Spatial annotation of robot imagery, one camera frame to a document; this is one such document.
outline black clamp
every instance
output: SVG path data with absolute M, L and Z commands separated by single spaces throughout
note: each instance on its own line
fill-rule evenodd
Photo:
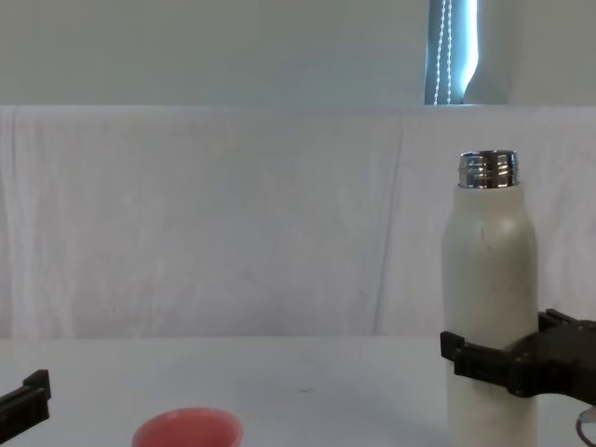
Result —
M 49 374 L 39 370 L 0 398 L 0 444 L 49 419 Z
M 596 321 L 549 309 L 539 313 L 538 328 L 509 350 L 443 332 L 440 352 L 456 375 L 503 386 L 520 398 L 563 394 L 596 405 Z

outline black robotic gripper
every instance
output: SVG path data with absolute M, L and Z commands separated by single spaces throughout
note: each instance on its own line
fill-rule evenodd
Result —
M 441 355 L 454 363 L 456 375 L 503 386 L 520 398 L 563 394 L 596 405 L 596 321 L 549 309 L 539 313 L 538 328 L 506 350 L 443 332 Z

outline bottle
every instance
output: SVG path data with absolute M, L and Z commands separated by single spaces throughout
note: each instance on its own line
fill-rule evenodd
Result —
M 461 155 L 441 258 L 446 331 L 497 349 L 537 332 L 535 230 L 517 153 Z M 534 399 L 456 376 L 449 362 L 447 412 L 453 447 L 536 447 Z

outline white wall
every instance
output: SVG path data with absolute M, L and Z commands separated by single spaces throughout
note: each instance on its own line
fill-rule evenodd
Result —
M 479 0 L 481 60 L 467 103 L 596 104 L 592 0 Z
M 0 103 L 421 104 L 427 1 L 1 0 Z

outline window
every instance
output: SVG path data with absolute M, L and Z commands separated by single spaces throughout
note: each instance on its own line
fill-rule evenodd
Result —
M 430 0 L 425 104 L 461 104 L 478 65 L 477 0 Z

